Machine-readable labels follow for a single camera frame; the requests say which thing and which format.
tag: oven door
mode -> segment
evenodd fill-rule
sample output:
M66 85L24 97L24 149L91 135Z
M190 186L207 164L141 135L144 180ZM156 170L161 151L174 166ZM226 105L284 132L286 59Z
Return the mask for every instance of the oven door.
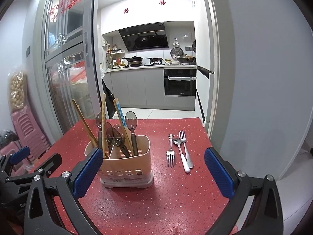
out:
M196 96L196 77L164 77L166 96Z

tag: black range hood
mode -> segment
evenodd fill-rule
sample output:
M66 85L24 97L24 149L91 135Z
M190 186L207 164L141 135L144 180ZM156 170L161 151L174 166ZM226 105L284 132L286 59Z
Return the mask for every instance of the black range hood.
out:
M132 26L119 32L128 51L168 48L164 22Z

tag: clear plastic bag of round food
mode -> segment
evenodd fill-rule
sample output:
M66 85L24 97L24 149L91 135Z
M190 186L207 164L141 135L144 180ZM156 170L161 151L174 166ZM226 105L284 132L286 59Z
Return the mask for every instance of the clear plastic bag of round food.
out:
M21 110L27 104L26 73L22 70L8 75L8 101L11 113Z

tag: utensil holder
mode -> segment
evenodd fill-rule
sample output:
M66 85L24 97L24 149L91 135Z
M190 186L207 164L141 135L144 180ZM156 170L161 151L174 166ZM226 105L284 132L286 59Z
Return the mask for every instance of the utensil holder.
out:
M136 136L138 156L125 158L119 147L113 146L109 159L103 159L98 171L101 183L107 188L146 188L153 183L150 140L145 135ZM85 156L93 149L91 142L85 148Z

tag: wooden chopstick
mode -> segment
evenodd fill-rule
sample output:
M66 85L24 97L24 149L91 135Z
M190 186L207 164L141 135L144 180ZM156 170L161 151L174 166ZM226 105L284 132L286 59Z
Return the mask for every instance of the wooden chopstick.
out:
M81 121L83 122L83 126L85 128L85 131L87 132L88 138L91 141L92 147L97 147L97 140L96 140L95 136L93 135L92 131L90 130L88 124L86 123L86 120L84 119L82 113L80 112L80 109L77 106L76 101L73 99L72 102L73 102L73 105L74 105L74 107L75 107L75 109L76 109L76 111L77 111Z
M104 135L104 125L106 123L105 120L105 97L106 94L102 95L101 102L102 102L102 110L101 110L101 136L102 136L102 151L103 156L105 156L107 159L109 158L108 155L105 152L105 135Z
M132 156L134 156L133 145L131 144L131 141L130 141L130 133L128 133L128 131L127 131L128 130L127 126L124 126L122 118L121 118L121 115L120 115L120 113L118 111L117 105L120 105L119 102L118 102L118 99L115 98L113 100L113 102L114 102L114 106L115 106L115 109L116 109L116 113L118 115L118 119L120 120L120 124L122 126L123 133L125 135L125 145L128 147L128 149L130 149L130 151L132 153Z

